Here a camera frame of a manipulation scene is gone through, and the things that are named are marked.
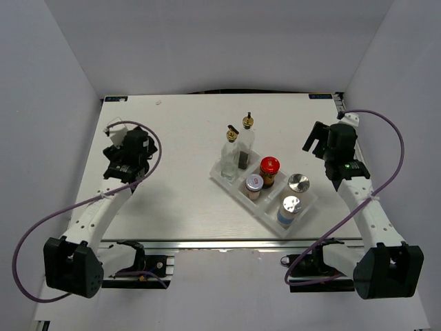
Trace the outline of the silver lid white shaker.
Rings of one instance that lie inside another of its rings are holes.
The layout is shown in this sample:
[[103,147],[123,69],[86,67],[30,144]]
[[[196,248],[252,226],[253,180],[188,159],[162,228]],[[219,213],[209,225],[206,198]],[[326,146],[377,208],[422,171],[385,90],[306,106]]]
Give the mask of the silver lid white shaker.
[[310,188],[309,178],[301,173],[292,174],[287,179],[286,195],[306,193]]

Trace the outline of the red lid sauce jar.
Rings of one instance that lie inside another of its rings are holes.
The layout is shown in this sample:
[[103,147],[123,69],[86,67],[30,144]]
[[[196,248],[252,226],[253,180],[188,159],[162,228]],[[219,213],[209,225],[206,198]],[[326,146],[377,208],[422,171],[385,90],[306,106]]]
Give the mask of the red lid sauce jar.
[[274,184],[275,176],[280,170],[280,162],[276,157],[264,157],[260,162],[260,176],[263,178],[263,188],[270,188]]

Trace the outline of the blue label shaker bottle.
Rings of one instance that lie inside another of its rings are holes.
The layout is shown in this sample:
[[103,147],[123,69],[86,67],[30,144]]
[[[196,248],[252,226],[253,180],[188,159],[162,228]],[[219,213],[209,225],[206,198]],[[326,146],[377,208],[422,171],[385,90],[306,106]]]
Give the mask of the blue label shaker bottle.
[[277,221],[278,223],[284,227],[288,228],[296,218],[296,215],[301,211],[302,209],[302,203],[301,200],[294,196],[286,196],[277,211]]

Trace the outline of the dark sauce oil bottle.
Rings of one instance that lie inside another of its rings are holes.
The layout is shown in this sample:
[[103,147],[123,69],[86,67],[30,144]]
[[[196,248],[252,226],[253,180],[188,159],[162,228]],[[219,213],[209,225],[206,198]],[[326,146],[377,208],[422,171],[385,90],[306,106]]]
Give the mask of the dark sauce oil bottle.
[[250,155],[255,139],[255,132],[253,131],[254,119],[251,112],[247,113],[247,116],[243,118],[243,129],[238,135],[238,147],[239,147],[239,161],[238,167],[245,170],[249,165]]

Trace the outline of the orange spice jar white lid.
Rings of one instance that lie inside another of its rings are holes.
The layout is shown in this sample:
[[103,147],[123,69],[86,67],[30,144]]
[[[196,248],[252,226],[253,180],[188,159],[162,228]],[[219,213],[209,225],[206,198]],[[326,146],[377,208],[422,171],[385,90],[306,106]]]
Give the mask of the orange spice jar white lid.
[[263,184],[263,178],[259,174],[252,173],[246,178],[245,191],[250,200],[257,200],[260,191],[263,189]]

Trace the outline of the clear oil bottle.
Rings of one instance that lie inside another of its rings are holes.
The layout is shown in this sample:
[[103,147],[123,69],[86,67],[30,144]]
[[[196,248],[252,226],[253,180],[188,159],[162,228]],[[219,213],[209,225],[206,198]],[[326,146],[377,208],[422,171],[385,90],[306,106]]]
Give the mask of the clear oil bottle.
[[238,172],[238,145],[239,132],[233,125],[228,125],[226,133],[227,141],[221,150],[220,174],[223,178],[232,182]]

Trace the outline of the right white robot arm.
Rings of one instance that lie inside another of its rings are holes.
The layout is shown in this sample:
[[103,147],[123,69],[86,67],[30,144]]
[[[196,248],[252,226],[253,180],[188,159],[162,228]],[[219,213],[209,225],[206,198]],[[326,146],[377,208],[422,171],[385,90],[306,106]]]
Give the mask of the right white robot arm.
[[365,250],[359,254],[343,243],[328,241],[312,256],[312,269],[321,275],[335,269],[353,281],[362,299],[412,297],[423,252],[404,240],[375,198],[370,174],[364,163],[355,158],[356,140],[356,130],[351,125],[327,126],[317,121],[302,147],[325,162],[325,174],[347,204]]

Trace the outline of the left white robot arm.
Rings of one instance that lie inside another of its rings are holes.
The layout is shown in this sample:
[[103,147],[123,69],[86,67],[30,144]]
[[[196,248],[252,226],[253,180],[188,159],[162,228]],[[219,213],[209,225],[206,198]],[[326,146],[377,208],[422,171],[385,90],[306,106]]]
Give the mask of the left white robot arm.
[[155,171],[150,160],[162,157],[156,134],[139,123],[132,129],[127,125],[129,121],[117,121],[105,129],[111,144],[103,150],[108,166],[97,196],[60,238],[49,238],[43,247],[50,288],[91,298],[105,278],[119,272],[138,275],[145,269],[143,245],[137,241],[125,239],[106,249],[99,247],[119,210]]

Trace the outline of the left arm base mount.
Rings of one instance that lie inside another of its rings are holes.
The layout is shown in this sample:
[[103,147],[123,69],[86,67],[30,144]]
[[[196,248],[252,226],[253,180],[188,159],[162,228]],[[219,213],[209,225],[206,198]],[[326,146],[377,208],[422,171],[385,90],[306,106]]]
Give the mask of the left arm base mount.
[[122,240],[99,248],[103,266],[102,288],[166,290],[172,277],[172,256],[146,252],[142,243]]

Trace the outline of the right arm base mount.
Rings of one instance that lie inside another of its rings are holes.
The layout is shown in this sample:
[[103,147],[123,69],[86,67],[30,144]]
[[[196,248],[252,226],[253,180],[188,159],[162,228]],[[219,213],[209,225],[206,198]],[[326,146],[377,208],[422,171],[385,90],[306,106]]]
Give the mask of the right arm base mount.
[[[329,244],[343,244],[342,241],[327,239],[318,247],[314,248],[300,263],[290,272],[292,282],[300,283],[311,279],[323,279],[337,275],[335,268],[324,264],[322,259],[322,247]],[[319,293],[319,292],[354,292],[353,281],[338,278],[328,282],[320,282],[312,285],[290,286],[291,293]]]

